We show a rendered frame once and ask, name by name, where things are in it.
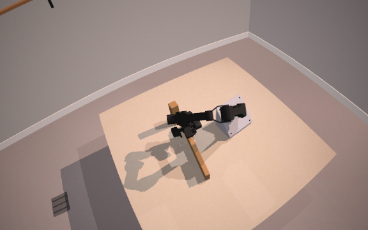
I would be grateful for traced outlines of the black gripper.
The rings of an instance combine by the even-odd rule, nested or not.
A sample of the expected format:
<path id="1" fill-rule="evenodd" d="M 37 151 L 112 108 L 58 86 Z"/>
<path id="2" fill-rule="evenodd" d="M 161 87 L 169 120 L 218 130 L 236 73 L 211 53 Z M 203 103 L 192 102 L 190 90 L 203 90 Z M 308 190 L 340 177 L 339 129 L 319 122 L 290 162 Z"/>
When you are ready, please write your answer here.
<path id="1" fill-rule="evenodd" d="M 196 130 L 198 130 L 199 128 L 202 128 L 202 124 L 200 121 L 193 121 L 192 123 L 189 123 L 188 125 L 190 125 L 192 128 L 195 128 Z M 177 127 L 173 127 L 171 128 L 171 132 L 172 132 L 172 135 L 173 137 L 181 137 L 182 138 L 182 135 L 180 132 L 182 132 L 182 128 L 183 127 L 188 127 L 187 126 L 182 126 L 181 128 L 177 128 Z"/>

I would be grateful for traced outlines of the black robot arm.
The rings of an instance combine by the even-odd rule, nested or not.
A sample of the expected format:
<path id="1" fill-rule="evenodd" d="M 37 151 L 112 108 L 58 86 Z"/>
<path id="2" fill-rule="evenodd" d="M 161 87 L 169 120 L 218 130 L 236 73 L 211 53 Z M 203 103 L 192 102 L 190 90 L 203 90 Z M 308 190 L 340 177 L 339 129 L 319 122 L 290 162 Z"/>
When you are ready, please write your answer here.
<path id="1" fill-rule="evenodd" d="M 221 107 L 222 106 L 222 107 Z M 213 111 L 220 107 L 220 115 L 221 122 L 214 120 Z M 245 103 L 239 103 L 236 105 L 218 105 L 211 111 L 192 113 L 191 111 L 180 111 L 176 112 L 176 114 L 168 114 L 167 115 L 167 124 L 176 124 L 180 127 L 187 126 L 189 123 L 193 121 L 216 121 L 217 123 L 228 123 L 237 116 L 239 118 L 244 118 L 247 116 L 246 105 Z M 190 125 L 188 127 L 182 128 L 183 133 L 187 139 L 193 137 L 197 131 L 196 128 L 192 128 Z"/>

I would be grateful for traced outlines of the wooden post with two steel pins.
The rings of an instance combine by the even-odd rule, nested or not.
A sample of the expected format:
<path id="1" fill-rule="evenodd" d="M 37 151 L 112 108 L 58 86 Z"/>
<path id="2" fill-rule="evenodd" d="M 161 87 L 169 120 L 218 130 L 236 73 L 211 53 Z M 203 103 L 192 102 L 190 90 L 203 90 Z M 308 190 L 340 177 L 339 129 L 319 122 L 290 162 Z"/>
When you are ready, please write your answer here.
<path id="1" fill-rule="evenodd" d="M 179 112 L 178 104 L 175 101 L 169 103 L 168 106 L 171 114 L 176 114 L 176 112 Z"/>

